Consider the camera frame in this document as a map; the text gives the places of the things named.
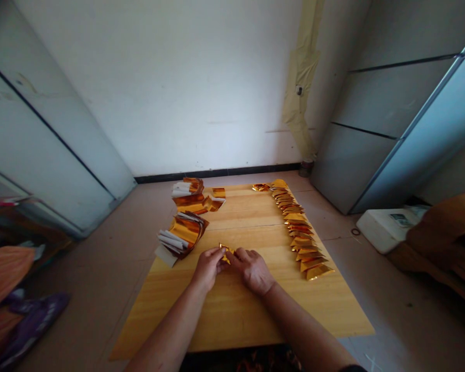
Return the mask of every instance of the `table top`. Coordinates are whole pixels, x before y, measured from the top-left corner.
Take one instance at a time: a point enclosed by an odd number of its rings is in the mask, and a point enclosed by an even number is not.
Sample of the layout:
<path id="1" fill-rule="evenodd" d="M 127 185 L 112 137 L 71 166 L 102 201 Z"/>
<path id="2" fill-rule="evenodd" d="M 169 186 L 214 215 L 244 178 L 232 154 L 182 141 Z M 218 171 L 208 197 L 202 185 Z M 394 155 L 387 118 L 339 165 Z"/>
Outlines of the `table top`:
<path id="1" fill-rule="evenodd" d="M 226 203 L 201 215 L 210 222 L 195 249 L 173 268 L 157 257 L 131 309 L 111 360 L 129 359 L 139 350 L 191 280 L 201 252 L 220 243 L 255 249 L 279 284 L 335 337 L 374 334 L 374 328 L 317 234 L 314 239 L 334 273 L 307 281 L 300 272 L 292 237 L 271 192 L 251 184 L 225 187 Z M 205 188 L 204 194 L 211 194 Z M 232 268 L 223 271 L 207 295 L 189 351 L 210 351 L 284 342 L 261 302 Z"/>

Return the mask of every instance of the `white appliance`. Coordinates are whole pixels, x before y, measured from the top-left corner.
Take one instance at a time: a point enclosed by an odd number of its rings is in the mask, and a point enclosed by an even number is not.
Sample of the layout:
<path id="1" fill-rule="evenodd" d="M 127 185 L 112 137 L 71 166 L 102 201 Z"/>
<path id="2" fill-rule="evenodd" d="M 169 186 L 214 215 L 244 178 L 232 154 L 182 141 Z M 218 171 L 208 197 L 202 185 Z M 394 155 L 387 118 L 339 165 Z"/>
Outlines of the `white appliance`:
<path id="1" fill-rule="evenodd" d="M 465 0 L 374 1 L 311 182 L 342 213 L 400 206 L 465 145 Z"/>

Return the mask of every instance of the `white wall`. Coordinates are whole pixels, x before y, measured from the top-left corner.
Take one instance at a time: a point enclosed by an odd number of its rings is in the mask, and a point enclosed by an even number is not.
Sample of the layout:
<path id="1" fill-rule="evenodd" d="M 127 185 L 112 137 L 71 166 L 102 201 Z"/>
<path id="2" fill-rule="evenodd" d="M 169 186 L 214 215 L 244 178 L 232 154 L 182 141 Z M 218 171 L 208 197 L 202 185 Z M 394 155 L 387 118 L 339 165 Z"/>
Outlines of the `white wall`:
<path id="1" fill-rule="evenodd" d="M 417 196 L 434 205 L 465 192 L 465 147 L 446 162 L 416 192 Z"/>
<path id="2" fill-rule="evenodd" d="M 14 2 L 133 175 L 300 161 L 281 111 L 301 0 Z M 317 143 L 369 3 L 325 2 Z"/>

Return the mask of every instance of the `stack of gold paper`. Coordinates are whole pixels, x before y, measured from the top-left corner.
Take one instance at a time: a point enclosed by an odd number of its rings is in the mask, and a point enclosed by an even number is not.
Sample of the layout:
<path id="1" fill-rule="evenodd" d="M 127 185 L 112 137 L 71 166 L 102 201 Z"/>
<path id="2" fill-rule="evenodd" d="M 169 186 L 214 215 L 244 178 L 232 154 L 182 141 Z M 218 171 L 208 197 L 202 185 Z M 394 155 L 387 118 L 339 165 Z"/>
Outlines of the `stack of gold paper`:
<path id="1" fill-rule="evenodd" d="M 334 270 L 326 266 L 325 256 L 320 252 L 313 235 L 314 230 L 305 216 L 305 210 L 298 204 L 284 180 L 272 183 L 272 196 L 284 216 L 289 236 L 293 237 L 291 250 L 297 253 L 300 271 L 306 272 L 306 279 L 313 280 Z"/>
<path id="2" fill-rule="evenodd" d="M 213 196 L 203 196 L 203 180 L 185 177 L 172 188 L 172 198 L 178 212 L 202 214 L 216 212 L 226 201 L 224 189 L 213 189 Z"/>
<path id="3" fill-rule="evenodd" d="M 208 226 L 208 221 L 191 212 L 174 216 L 169 230 L 160 230 L 160 243 L 179 259 L 185 258 L 198 243 Z"/>

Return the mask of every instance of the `tiled floor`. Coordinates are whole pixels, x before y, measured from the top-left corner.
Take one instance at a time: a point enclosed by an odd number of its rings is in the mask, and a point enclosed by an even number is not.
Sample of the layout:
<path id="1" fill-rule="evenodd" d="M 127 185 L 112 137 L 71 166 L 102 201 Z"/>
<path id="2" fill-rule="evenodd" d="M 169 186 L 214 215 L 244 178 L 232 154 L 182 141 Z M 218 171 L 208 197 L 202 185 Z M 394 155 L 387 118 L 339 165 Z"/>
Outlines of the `tiled floor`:
<path id="1" fill-rule="evenodd" d="M 427 278 L 405 275 L 296 172 L 205 179 L 207 187 L 283 178 L 323 240 L 377 334 L 341 339 L 369 371 L 465 370 L 465 303 Z M 65 312 L 19 371 L 120 371 L 110 351 L 151 266 L 157 231 L 174 214 L 173 182 L 138 186 L 79 246 L 27 283 L 30 296 L 67 291 Z"/>

